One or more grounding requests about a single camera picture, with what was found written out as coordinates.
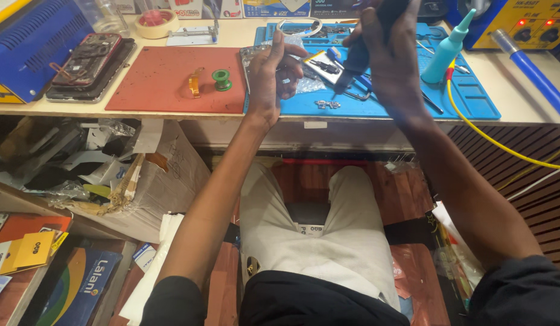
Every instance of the hand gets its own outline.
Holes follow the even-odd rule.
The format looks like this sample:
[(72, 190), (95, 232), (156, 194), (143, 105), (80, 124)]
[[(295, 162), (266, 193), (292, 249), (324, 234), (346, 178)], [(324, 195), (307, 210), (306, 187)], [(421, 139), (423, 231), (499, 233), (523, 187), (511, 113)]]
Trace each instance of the hand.
[(405, 123), (413, 117), (430, 116), (425, 109), (417, 64), (415, 29), (420, 0), (411, 0), (407, 10), (391, 29), (387, 45), (376, 9), (381, 1), (372, 1), (373, 7), (362, 11), (361, 22), (343, 42), (350, 46), (362, 35), (371, 54), (371, 78), (378, 101), (397, 122)]
[(294, 96), (298, 81), (304, 77), (300, 62), (290, 55), (305, 57), (308, 52), (297, 45), (284, 44), (284, 35), (276, 31), (272, 47), (250, 63), (250, 105), (244, 120), (263, 126), (265, 132), (278, 121), (280, 99)]

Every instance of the red silicone mat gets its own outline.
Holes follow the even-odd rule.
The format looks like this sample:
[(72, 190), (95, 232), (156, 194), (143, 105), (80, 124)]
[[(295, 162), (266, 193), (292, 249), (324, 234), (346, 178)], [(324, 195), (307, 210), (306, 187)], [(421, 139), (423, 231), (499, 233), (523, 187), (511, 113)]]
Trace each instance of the red silicone mat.
[[(194, 99), (189, 76), (204, 67), (199, 77), (201, 98)], [(230, 72), (232, 88), (218, 92), (212, 73)], [(105, 110), (166, 111), (241, 114), (246, 79), (239, 48), (185, 48), (146, 46), (129, 68)]]

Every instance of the green solder spool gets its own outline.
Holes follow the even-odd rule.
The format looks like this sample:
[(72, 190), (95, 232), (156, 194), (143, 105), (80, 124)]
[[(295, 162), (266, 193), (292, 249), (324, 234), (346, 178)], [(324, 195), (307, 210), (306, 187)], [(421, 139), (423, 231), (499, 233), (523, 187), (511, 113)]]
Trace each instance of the green solder spool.
[(226, 69), (214, 71), (212, 78), (216, 81), (216, 91), (224, 92), (232, 88), (232, 82), (229, 80), (230, 72)]

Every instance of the nozzle bottle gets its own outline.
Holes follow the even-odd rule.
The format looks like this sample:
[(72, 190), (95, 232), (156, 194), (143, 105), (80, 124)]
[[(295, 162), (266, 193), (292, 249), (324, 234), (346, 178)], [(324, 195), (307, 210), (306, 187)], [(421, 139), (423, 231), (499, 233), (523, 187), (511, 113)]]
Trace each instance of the nozzle bottle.
[(463, 48), (463, 39), (469, 33), (469, 24), (475, 15), (475, 9), (469, 11), (461, 23), (453, 28), (449, 37), (445, 38), (435, 50), (435, 54), (429, 64), (423, 70), (421, 79), (428, 84), (436, 84), (443, 80), (445, 71), (449, 64), (457, 57)]

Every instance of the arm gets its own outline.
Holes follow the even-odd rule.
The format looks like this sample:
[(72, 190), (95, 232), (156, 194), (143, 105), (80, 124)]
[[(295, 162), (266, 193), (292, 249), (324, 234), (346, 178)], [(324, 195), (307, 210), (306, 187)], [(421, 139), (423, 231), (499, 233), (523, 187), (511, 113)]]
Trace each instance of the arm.
[[(303, 78), (300, 63), (290, 54), (305, 56), (307, 53), (297, 46), (285, 45), (284, 36), (276, 33), (272, 48), (252, 61), (250, 85), (253, 86), (253, 96), (248, 112), (218, 167), (177, 229), (156, 284), (168, 276), (189, 278), (200, 290), (205, 284), (216, 262), (252, 159), (278, 120), (280, 98), (292, 97), (298, 79)], [(276, 73), (278, 66), (283, 68)], [(276, 83), (276, 78), (290, 78), (291, 81)]]
[(419, 0), (411, 1), (393, 25), (388, 45), (383, 44), (375, 9), (365, 9), (362, 28), (345, 45), (362, 34), (371, 52), (373, 89), (379, 102), (413, 145), (453, 223), (479, 261), (489, 268), (508, 258), (542, 255), (521, 215), (472, 167), (424, 107), (415, 52), (419, 6)]

